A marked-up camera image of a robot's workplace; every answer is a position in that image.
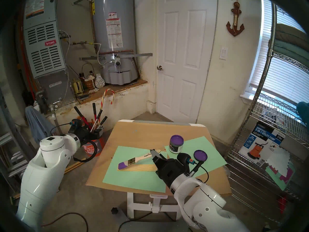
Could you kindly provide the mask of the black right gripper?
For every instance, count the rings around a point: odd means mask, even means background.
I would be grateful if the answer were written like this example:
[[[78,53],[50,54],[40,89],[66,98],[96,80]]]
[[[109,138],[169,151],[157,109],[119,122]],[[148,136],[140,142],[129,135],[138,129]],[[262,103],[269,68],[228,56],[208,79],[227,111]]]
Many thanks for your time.
[[[150,150],[152,160],[157,165],[157,175],[164,181],[168,188],[171,187],[172,183],[181,174],[189,174],[189,163],[184,161],[178,161],[177,159],[165,159],[160,157],[155,149]]]

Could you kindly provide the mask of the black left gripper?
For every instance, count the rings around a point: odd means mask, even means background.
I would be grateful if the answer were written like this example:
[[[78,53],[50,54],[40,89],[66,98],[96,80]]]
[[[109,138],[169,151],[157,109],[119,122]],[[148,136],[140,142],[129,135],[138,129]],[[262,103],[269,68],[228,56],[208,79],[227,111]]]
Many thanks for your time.
[[[78,128],[78,139],[81,143],[87,143],[88,141],[97,140],[97,137],[101,137],[103,129],[95,129],[95,133],[91,133],[88,130],[88,126],[82,126]]]

